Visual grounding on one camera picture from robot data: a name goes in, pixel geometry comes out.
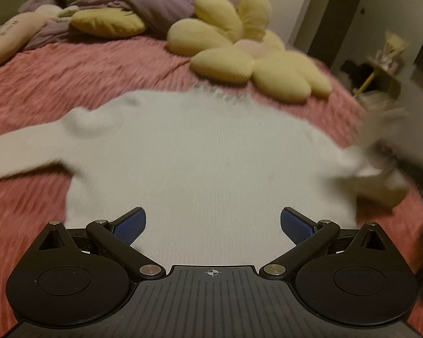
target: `black round disc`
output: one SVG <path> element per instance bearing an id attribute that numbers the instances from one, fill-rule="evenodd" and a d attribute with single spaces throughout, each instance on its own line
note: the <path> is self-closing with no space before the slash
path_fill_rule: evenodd
<path id="1" fill-rule="evenodd" d="M 416 281 L 405 262 L 384 255 L 365 249 L 314 259 L 296 275 L 296 291 L 312 311 L 339 324 L 369 327 L 402 319 L 415 303 Z"/>
<path id="2" fill-rule="evenodd" d="M 71 265 L 52 268 L 38 279 L 39 287 L 54 296 L 73 295 L 83 291 L 90 282 L 88 271 Z"/>
<path id="3" fill-rule="evenodd" d="M 374 295 L 387 285 L 387 279 L 381 272 L 360 265 L 342 268 L 335 273 L 334 281 L 344 292 L 357 296 Z"/>
<path id="4" fill-rule="evenodd" d="M 7 296 L 20 319 L 53 327 L 85 324 L 110 314 L 127 297 L 130 281 L 119 264 L 63 249 L 25 255 L 11 273 Z"/>

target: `purple comforter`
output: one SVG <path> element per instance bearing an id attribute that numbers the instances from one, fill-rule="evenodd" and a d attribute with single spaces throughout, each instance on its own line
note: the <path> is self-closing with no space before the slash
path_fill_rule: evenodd
<path id="1" fill-rule="evenodd" d="M 44 4 L 62 8 L 77 5 L 81 10 L 102 7 L 120 7 L 134 11 L 149 27 L 147 34 L 165 39 L 169 28 L 177 21 L 194 15 L 195 0 L 28 0 L 18 10 L 19 13 L 35 11 Z M 239 0 L 230 0 L 235 7 Z M 49 43 L 95 42 L 101 38 L 82 33 L 68 22 L 53 22 L 43 27 L 22 48 L 28 51 Z"/>

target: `yellow flower pillow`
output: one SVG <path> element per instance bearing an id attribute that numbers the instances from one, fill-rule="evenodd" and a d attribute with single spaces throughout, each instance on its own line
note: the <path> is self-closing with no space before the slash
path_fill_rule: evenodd
<path id="1" fill-rule="evenodd" d="M 198 19 L 184 19 L 168 32 L 166 49 L 194 56 L 191 71 L 223 83 L 252 80 L 266 96 L 285 103 L 305 103 L 310 95 L 327 99 L 330 80 L 305 54 L 285 51 L 270 30 L 269 0 L 196 0 Z"/>
<path id="2" fill-rule="evenodd" d="M 83 33 L 101 38 L 133 37 L 147 29 L 134 12 L 113 7 L 81 10 L 72 15 L 70 24 Z"/>
<path id="3" fill-rule="evenodd" d="M 243 22 L 243 38 L 261 42 L 271 21 L 269 0 L 239 0 L 238 15 Z"/>
<path id="4" fill-rule="evenodd" d="M 194 56 L 209 48 L 230 47 L 232 43 L 218 28 L 199 19 L 177 21 L 168 31 L 166 49 L 179 56 Z"/>
<path id="5" fill-rule="evenodd" d="M 294 51 L 256 60 L 252 80 L 261 92 L 286 103 L 304 103 L 311 94 L 327 99 L 332 92 L 329 79 L 313 61 Z"/>
<path id="6" fill-rule="evenodd" d="M 194 56 L 190 69 L 209 79 L 245 84 L 251 78 L 253 65 L 254 59 L 238 48 L 213 48 Z"/>
<path id="7" fill-rule="evenodd" d="M 199 19 L 220 28 L 232 43 L 243 37 L 243 22 L 229 0 L 196 0 L 194 12 Z"/>

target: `blue gripper pad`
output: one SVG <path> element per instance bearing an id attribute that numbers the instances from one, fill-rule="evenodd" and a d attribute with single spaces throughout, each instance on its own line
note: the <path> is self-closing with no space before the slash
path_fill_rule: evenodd
<path id="1" fill-rule="evenodd" d="M 143 209 L 139 209 L 133 214 L 125 214 L 116 221 L 120 221 L 121 219 L 123 219 L 122 222 L 113 227 L 112 233 L 127 245 L 130 245 L 144 231 L 146 227 L 146 213 Z"/>
<path id="2" fill-rule="evenodd" d="M 282 231 L 295 245 L 311 237 L 315 233 L 316 225 L 317 223 L 290 207 L 284 208 L 281 212 Z"/>

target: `pink fuzzy blanket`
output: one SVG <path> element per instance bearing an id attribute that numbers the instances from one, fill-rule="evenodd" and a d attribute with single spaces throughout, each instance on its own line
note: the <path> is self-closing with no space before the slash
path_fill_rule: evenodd
<path id="1" fill-rule="evenodd" d="M 188 90 L 197 81 L 188 59 L 167 53 L 163 44 L 136 37 L 100 44 L 50 44 L 17 54 L 0 67 L 0 134 L 57 120 L 77 106 L 97 108 L 130 90 Z M 312 97 L 305 106 L 276 103 L 252 84 L 229 90 L 249 92 L 265 105 L 304 118 L 346 146 L 359 125 L 361 109 L 330 78 L 334 91 L 329 101 Z M 0 181 L 0 337 L 16 323 L 5 296 L 7 278 L 44 225 L 64 218 L 69 181 L 61 168 Z M 413 187 L 392 213 L 361 203 L 358 219 L 378 221 L 410 261 L 423 224 L 423 202 Z M 414 310 L 410 322 L 423 333 L 423 307 Z"/>

